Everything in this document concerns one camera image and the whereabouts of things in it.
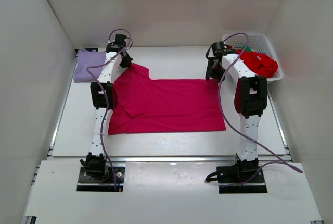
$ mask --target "plastic laundry basket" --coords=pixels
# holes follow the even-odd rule
[[[231,34],[225,34],[223,35],[222,39],[226,39]],[[268,38],[264,34],[260,33],[247,33],[249,36],[249,47],[256,52],[263,52],[267,56],[269,56],[271,59],[275,60],[278,64],[278,69],[273,75],[272,78],[267,78],[267,83],[280,80],[283,77],[283,72],[281,70],[281,65],[279,63],[279,60],[268,40]],[[246,37],[244,35],[236,35],[230,39],[228,39],[225,44],[231,45],[235,49],[240,49],[246,44]]]

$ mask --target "folded fabric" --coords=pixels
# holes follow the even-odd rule
[[[93,78],[87,72],[86,68],[89,66],[97,66],[103,64],[105,61],[105,51],[103,52],[90,52],[85,49],[81,50],[78,55],[78,64],[74,73],[74,82],[91,81]],[[90,69],[94,76],[99,77],[103,67]]]
[[[277,62],[263,53],[257,53],[255,51],[249,53],[244,52],[240,59],[243,60],[246,66],[254,73],[259,76],[265,76],[266,78],[272,78],[278,69]]]
[[[147,68],[131,64],[114,88],[109,134],[225,130],[213,79],[152,80]]]

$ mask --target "gray wall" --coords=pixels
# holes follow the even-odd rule
[[[333,223],[333,0],[284,0],[267,35],[285,73],[272,94],[292,157]]]
[[[0,0],[0,223],[19,223],[74,49],[46,0]]]
[[[268,29],[282,0],[48,0],[75,48],[105,47],[126,27],[134,46],[207,46],[227,31]]]

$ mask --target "black clamp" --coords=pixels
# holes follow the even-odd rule
[[[212,49],[213,56],[209,56],[210,49]],[[220,82],[225,69],[222,68],[222,57],[228,54],[237,54],[235,49],[223,42],[213,43],[206,52],[206,59],[208,60],[205,79],[209,81],[210,78],[217,79]]]
[[[116,34],[115,38],[114,38],[114,41],[109,43],[107,46],[106,46],[106,53],[109,53],[109,52],[120,52],[123,48],[126,47],[126,39],[128,37],[126,35],[123,35],[123,34]],[[120,53],[121,55],[121,63],[119,64],[120,67],[122,68],[128,68],[132,61],[133,61],[133,58],[130,57],[130,55],[127,53],[126,50],[122,51]]]
[[[81,159],[80,163],[85,168],[87,175],[94,179],[100,180],[107,176],[108,167],[106,166],[106,159],[103,154],[96,156],[89,152],[86,160]]]
[[[114,110],[118,103],[118,97],[116,94],[116,90],[114,89],[114,85],[111,82],[100,84],[103,86],[108,96],[109,109]],[[97,82],[92,82],[90,84],[90,91],[92,94],[94,107],[96,109],[106,108],[106,98],[104,96],[104,93],[100,93],[102,89]]]
[[[255,76],[239,78],[234,103],[236,111],[245,116],[245,118],[254,115],[261,116],[264,109],[267,107],[266,77]]]

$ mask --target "purple cloth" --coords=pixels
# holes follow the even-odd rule
[[[86,68],[89,66],[97,66],[103,64],[105,61],[105,51],[103,52],[90,52],[85,49],[79,52],[78,64],[74,74],[74,82],[91,81],[93,78],[87,72]],[[99,77],[103,67],[90,69],[94,76]]]

